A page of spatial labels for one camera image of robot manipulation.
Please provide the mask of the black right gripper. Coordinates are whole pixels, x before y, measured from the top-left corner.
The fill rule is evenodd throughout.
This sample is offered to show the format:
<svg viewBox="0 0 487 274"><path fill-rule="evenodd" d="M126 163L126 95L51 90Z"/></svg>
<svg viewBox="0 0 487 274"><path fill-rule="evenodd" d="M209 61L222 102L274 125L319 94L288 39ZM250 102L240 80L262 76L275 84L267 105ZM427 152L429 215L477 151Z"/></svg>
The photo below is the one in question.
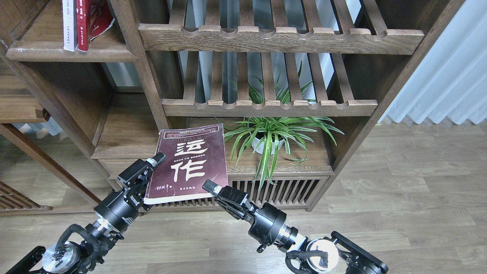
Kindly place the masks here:
<svg viewBox="0 0 487 274"><path fill-rule="evenodd" d="M249 201L249 195L235 187L221 187L207 179L202 188L217 199L220 206L237 220L250 223L248 234L261 245L258 252L276 245L283 252L299 250L299 233L285 224L286 213L269 203L262 208Z"/></svg>

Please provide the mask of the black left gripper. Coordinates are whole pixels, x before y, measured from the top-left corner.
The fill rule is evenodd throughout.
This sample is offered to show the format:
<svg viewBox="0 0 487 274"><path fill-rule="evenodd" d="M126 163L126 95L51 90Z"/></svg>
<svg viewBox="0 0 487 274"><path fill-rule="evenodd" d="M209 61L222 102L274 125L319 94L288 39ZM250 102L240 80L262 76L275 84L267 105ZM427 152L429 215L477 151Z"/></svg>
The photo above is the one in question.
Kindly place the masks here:
<svg viewBox="0 0 487 274"><path fill-rule="evenodd" d="M137 218L141 207L150 210L152 205L144 204L148 179L165 158L163 153L157 153L146 160L138 159L118 175L124 186L94 208L99 218L92 224L91 234L98 238L102 235L108 237L111 231L123 234Z"/></svg>

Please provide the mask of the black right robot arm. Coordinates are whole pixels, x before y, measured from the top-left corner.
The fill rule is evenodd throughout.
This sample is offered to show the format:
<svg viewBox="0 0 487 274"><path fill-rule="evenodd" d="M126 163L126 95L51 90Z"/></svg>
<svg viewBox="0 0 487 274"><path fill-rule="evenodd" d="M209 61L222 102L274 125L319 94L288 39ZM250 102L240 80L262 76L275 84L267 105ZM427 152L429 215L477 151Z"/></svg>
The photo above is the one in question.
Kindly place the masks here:
<svg viewBox="0 0 487 274"><path fill-rule="evenodd" d="M385 274L388 266L357 244L334 231L331 237L310 240L295 227L286 225L286 213L264 203L255 205L249 194L231 186L221 187L206 180L202 188L216 198L217 203L237 220L250 223L248 234L260 246L258 253L275 245L286 254L285 264L295 274L323 274L336 267L342 258L347 274Z"/></svg>

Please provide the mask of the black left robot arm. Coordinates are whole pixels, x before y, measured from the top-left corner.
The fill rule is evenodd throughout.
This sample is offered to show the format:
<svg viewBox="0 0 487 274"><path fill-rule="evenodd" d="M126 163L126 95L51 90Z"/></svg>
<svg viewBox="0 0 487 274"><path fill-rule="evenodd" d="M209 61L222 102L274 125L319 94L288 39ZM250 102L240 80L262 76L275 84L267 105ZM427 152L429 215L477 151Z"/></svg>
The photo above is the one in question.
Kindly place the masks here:
<svg viewBox="0 0 487 274"><path fill-rule="evenodd" d="M149 210L144 204L148 181L165 155L161 152L146 160L138 159L127 167L118 179L123 183L120 191L109 194L94 208L98 219L82 227L69 226L57 243L49 248L37 246L12 267L9 274L85 274L94 270L97 263L139 215L139 209Z"/></svg>

